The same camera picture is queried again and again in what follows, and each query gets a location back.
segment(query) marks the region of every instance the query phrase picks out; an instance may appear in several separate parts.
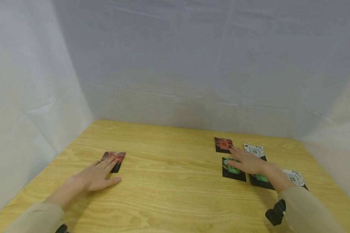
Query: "wooden table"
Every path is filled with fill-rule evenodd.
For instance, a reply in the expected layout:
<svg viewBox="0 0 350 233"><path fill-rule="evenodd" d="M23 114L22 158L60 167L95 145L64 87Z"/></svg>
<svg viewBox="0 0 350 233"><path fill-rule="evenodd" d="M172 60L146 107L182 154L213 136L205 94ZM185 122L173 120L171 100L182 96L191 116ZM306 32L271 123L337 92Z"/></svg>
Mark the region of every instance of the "wooden table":
<svg viewBox="0 0 350 233"><path fill-rule="evenodd" d="M72 233L290 232L264 216L275 191L222 177L228 154L215 152L214 137L261 145L268 161L302 172L311 193L350 232L350 199L296 140L108 120L90 125L0 211L0 232L107 150L127 152L123 181L75 201L65 219Z"/></svg>

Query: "black device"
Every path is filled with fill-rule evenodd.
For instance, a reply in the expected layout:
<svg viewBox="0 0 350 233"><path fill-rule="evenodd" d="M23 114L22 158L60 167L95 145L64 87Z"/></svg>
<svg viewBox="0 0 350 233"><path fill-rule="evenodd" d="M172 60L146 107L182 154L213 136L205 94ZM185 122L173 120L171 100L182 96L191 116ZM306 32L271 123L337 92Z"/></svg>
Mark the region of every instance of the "black device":
<svg viewBox="0 0 350 233"><path fill-rule="evenodd" d="M284 212L286 210L285 201L280 199L273 209L266 211L266 218L273 226L280 225L283 220Z"/></svg>
<svg viewBox="0 0 350 233"><path fill-rule="evenodd" d="M65 224L62 224L55 233L68 233L67 226Z"/></svg>

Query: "white card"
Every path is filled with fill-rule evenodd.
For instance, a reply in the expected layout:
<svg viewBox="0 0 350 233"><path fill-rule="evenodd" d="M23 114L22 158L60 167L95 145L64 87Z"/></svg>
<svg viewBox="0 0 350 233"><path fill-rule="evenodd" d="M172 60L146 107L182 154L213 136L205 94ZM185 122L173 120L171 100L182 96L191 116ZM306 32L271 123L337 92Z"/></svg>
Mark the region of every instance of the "white card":
<svg viewBox="0 0 350 233"><path fill-rule="evenodd" d="M301 186L301 187L305 186L305 180L303 179L302 174L300 172L295 172L295 171L288 170L288 169L283 169L283 172L297 186Z"/></svg>
<svg viewBox="0 0 350 233"><path fill-rule="evenodd" d="M264 157L263 147L258 147L244 143L244 150L254 154L258 158Z"/></svg>

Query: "white curtain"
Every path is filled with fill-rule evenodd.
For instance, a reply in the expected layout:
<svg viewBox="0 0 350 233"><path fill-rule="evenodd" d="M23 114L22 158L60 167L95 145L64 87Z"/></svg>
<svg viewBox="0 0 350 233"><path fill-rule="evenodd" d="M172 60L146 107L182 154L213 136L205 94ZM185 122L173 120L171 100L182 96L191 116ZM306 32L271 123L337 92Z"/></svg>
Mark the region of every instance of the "white curtain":
<svg viewBox="0 0 350 233"><path fill-rule="evenodd" d="M98 118L300 139L350 196L350 0L0 1L0 208Z"/></svg>
<svg viewBox="0 0 350 233"><path fill-rule="evenodd" d="M0 209L91 123L52 3L0 1Z"/></svg>

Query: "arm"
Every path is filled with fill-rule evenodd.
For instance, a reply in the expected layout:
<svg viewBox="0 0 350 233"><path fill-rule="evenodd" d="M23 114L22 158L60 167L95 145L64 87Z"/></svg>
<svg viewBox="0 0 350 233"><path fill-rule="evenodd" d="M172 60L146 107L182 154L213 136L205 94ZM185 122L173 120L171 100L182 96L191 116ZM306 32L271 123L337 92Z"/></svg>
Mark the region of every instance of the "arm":
<svg viewBox="0 0 350 233"><path fill-rule="evenodd" d="M263 174L273 185L278 199L285 201L285 218L295 232L344 232L327 208L305 188L296 186L276 164L239 148L232 147L229 151L239 160L230 160L229 165L249 174Z"/></svg>
<svg viewBox="0 0 350 233"><path fill-rule="evenodd" d="M80 193L98 191L121 181L120 177L106 180L116 163L114 156L96 161L68 178L43 203L35 203L21 214L4 233L55 233L62 225L65 209Z"/></svg>

